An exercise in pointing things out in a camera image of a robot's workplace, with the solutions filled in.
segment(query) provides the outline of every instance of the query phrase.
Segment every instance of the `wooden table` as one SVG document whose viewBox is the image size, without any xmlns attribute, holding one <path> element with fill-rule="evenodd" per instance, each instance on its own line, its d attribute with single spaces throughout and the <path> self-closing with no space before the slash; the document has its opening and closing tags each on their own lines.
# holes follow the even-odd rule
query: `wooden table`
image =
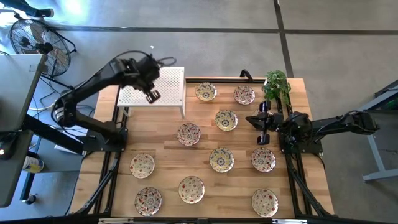
<svg viewBox="0 0 398 224">
<path fill-rule="evenodd" d="M 311 115 L 304 81 L 290 78 L 290 99 L 294 111 Z M 129 137 L 122 153 L 114 195 L 113 217 L 139 217 L 134 207 L 138 191 L 155 187 L 163 198 L 157 217 L 229 217 L 259 218 L 251 206 L 253 193 L 260 188 L 271 189 L 279 199 L 279 210 L 274 217 L 294 217 L 292 197 L 284 155 L 279 148 L 277 133 L 270 133 L 269 148 L 276 156 L 276 167 L 270 173 L 261 173 L 253 168 L 250 155 L 259 146 L 259 135 L 244 118 L 251 116 L 264 100 L 261 84 L 249 84 L 256 92 L 250 105 L 239 105 L 233 98 L 233 90 L 242 84 L 215 83 L 218 94 L 213 101 L 200 101 L 195 96 L 196 83 L 187 84 L 186 119 L 182 120 L 178 108 L 135 108 L 127 121 Z M 95 118 L 111 120 L 117 87 L 109 87 L 99 94 Z M 224 132 L 215 125 L 215 114 L 222 109 L 233 110 L 238 116 L 238 126 Z M 272 102 L 271 111 L 276 112 Z M 177 140 L 177 129 L 183 123 L 195 123 L 201 129 L 201 139 L 194 146 L 183 146 Z M 232 151 L 235 164 L 231 171 L 220 174 L 209 165 L 210 152 L 217 147 Z M 133 177 L 129 170 L 131 159 L 138 153 L 148 153 L 155 159 L 155 170 L 145 179 Z M 95 152 L 83 161 L 79 180 L 72 202 L 71 212 L 77 211 L 97 187 L 104 153 Z M 319 158 L 303 154 L 303 164 L 308 188 L 330 213 L 333 213 L 325 172 Z M 180 181 L 194 175 L 206 186 L 205 197 L 197 204 L 184 203 L 178 196 Z M 104 191 L 102 207 L 108 196 Z M 302 194 L 298 190 L 302 211 Z"/>
</svg>

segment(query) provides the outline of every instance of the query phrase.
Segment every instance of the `electric fan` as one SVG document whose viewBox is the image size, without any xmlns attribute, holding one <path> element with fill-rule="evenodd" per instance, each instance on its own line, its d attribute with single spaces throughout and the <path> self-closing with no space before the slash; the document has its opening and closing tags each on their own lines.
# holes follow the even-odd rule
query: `electric fan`
<svg viewBox="0 0 398 224">
<path fill-rule="evenodd" d="M 45 54 L 47 70 L 44 75 L 56 77 L 64 74 L 70 65 L 70 53 L 76 51 L 75 44 L 64 38 L 47 24 L 33 19 L 19 18 L 10 30 L 9 38 L 17 54 Z M 69 51 L 65 41 L 71 43 L 74 50 Z"/>
</svg>

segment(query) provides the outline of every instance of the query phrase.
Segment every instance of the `concrete floor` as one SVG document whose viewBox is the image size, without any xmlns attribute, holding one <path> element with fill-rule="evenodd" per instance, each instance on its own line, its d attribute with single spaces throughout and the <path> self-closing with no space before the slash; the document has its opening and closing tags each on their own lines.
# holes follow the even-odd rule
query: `concrete floor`
<svg viewBox="0 0 398 224">
<path fill-rule="evenodd" d="M 184 27 L 277 29 L 272 0 L 31 0 L 52 7 L 52 24 L 92 27 Z M 393 0 L 279 0 L 286 29 L 398 30 L 398 2 Z M 156 57 L 174 56 L 187 76 L 236 76 L 243 68 L 263 77 L 285 71 L 279 34 L 181 32 L 62 32 L 78 49 L 61 80 L 73 85 L 97 71 L 123 50 Z M 0 48 L 9 48 L 6 35 Z M 341 115 L 363 105 L 374 92 L 397 79 L 398 35 L 287 35 L 294 77 L 305 79 L 314 119 Z M 44 95 L 38 87 L 35 96 Z M 383 126 L 394 116 L 377 117 Z M 398 168 L 397 145 L 377 136 L 388 168 Z M 365 184 L 362 175 L 377 171 L 364 136 L 344 133 L 322 140 L 335 213 L 345 218 L 398 222 L 398 179 Z M 44 201 L 30 206 L 17 200 L 0 209 L 0 219 L 62 215 L 70 201 L 76 173 L 42 174 L 33 193 Z M 60 180 L 62 184 L 47 184 Z"/>
</svg>

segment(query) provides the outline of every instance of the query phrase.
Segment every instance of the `white wire rack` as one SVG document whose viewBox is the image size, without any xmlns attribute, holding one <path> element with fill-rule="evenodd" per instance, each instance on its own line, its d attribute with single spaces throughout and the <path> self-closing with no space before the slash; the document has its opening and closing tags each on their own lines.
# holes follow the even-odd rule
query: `white wire rack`
<svg viewBox="0 0 398 224">
<path fill-rule="evenodd" d="M 160 77 L 154 81 L 155 89 L 161 97 L 153 104 L 148 103 L 146 95 L 139 90 L 126 86 L 119 92 L 119 107 L 128 107 L 129 116 L 133 107 L 137 106 L 178 106 L 181 116 L 185 118 L 185 75 L 184 67 L 164 67 L 160 69 Z"/>
</svg>

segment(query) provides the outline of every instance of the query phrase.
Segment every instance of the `green plant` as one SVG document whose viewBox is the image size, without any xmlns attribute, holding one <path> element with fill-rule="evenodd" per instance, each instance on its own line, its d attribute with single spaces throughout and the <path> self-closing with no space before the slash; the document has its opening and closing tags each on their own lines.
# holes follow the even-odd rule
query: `green plant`
<svg viewBox="0 0 398 224">
<path fill-rule="evenodd" d="M 289 104 L 287 95 L 290 92 L 290 84 L 287 83 L 285 73 L 280 70 L 269 71 L 266 78 L 267 83 L 262 87 L 264 98 L 272 100 L 280 97 L 284 103 Z"/>
</svg>

